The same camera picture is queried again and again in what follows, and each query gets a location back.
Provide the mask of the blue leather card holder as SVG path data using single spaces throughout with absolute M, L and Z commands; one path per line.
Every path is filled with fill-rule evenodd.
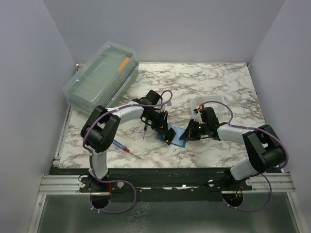
M 171 145 L 175 145 L 175 146 L 179 146 L 179 147 L 184 148 L 186 145 L 186 140 L 181 140 L 181 139 L 179 139 L 179 137 L 185 132 L 185 129 L 172 126 L 171 124 L 168 125 L 168 128 L 169 129 L 173 128 L 173 130 L 176 133 L 176 135 L 174 136 L 174 139 L 171 142 Z

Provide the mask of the white plastic card tray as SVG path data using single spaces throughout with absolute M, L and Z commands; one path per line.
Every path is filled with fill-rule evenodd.
M 197 113 L 195 112 L 195 109 L 198 109 L 199 105 L 201 103 L 207 102 L 209 101 L 209 103 L 204 104 L 204 107 L 212 107 L 215 114 L 218 116 L 220 114 L 224 114 L 227 112 L 227 108 L 224 107 L 223 105 L 216 103 L 217 102 L 221 102 L 223 104 L 225 104 L 225 99 L 223 95 L 204 95 L 204 96 L 197 96 L 193 99 L 191 99 L 189 101 L 189 107 L 190 107 L 190 112 L 191 115 L 193 117 L 195 117 L 197 115 Z

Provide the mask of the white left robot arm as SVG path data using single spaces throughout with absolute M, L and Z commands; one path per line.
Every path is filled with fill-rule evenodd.
M 114 108 L 99 105 L 93 110 L 81 130 L 81 137 L 83 148 L 90 153 L 89 173 L 93 176 L 91 186 L 96 191 L 102 192 L 107 188 L 106 154 L 121 124 L 141 119 L 144 123 L 148 122 L 153 131 L 162 134 L 167 145 L 172 143 L 176 132 L 168 126 L 168 112 L 163 111 L 161 107 L 172 100 L 173 93 L 170 90 L 165 90 L 163 93 L 170 94 L 165 102 L 162 95 L 150 90 L 145 97 L 133 99 L 128 104 Z

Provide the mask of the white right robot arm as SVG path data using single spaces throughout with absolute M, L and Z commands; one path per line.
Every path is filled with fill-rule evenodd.
M 227 189 L 235 190 L 241 185 L 242 179 L 285 164 L 287 159 L 285 149 L 269 125 L 248 129 L 233 127 L 225 122 L 220 123 L 212 107 L 200 109 L 198 115 L 202 122 L 191 119 L 179 139 L 197 141 L 211 138 L 242 144 L 246 148 L 248 158 L 232 166 L 229 175 L 223 179 Z

